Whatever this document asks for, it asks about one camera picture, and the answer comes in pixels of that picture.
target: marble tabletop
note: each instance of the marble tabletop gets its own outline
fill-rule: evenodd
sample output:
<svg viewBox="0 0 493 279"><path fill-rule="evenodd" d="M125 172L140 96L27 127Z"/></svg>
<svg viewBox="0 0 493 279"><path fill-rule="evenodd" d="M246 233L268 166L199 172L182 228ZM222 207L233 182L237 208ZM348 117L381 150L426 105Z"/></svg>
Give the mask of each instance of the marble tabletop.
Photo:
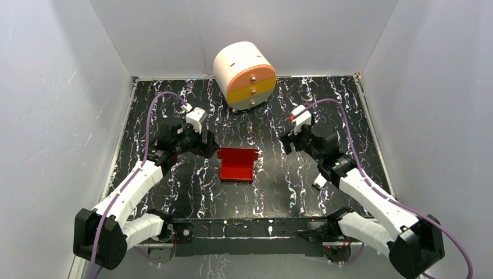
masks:
<svg viewBox="0 0 493 279"><path fill-rule="evenodd" d="M370 132L363 105L352 76L278 78L273 95L251 110L233 113L213 79L137 81L134 98L117 154L109 190L112 191L142 158L145 118L157 92L173 91L193 106L205 109L208 129L216 133L223 147L256 148L253 183L223 183L221 161L216 155L204 159L191 153L154 186L130 216L148 209L172 214L173 218L257 218L325 216L341 206L367 215L357 201L327 184L321 191L311 186L318 175L313 159L304 153L287 156L279 137L289 128L290 111L298 105L322 98L334 98L345 108L355 148L366 173L388 191L387 179ZM343 152L348 152L347 135L334 105L312 109L322 129L335 127ZM151 139L167 117L184 117L178 100L166 97L152 108Z"/></svg>

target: gray floor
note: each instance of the gray floor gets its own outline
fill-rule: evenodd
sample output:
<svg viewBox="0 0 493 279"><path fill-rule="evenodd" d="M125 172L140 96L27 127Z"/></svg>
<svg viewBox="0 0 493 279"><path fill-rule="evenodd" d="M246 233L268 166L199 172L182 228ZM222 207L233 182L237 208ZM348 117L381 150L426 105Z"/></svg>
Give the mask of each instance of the gray floor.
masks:
<svg viewBox="0 0 493 279"><path fill-rule="evenodd" d="M304 255L210 255L174 257L157 269L149 261L131 250L115 270L103 270L98 279L114 278L207 278L207 279L250 279L250 278L313 278L313 279L356 279L384 278L402 279L383 255L365 247L361 257L343 268L323 258Z"/></svg>

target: red tray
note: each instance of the red tray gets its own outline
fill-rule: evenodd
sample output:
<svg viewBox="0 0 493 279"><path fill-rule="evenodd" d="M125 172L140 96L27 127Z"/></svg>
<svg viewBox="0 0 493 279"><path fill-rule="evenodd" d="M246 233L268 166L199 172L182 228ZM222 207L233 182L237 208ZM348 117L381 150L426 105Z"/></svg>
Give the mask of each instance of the red tray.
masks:
<svg viewBox="0 0 493 279"><path fill-rule="evenodd" d="M252 148L219 148L217 158L222 160L219 179L228 182L253 182L253 166L259 159L259 150Z"/></svg>

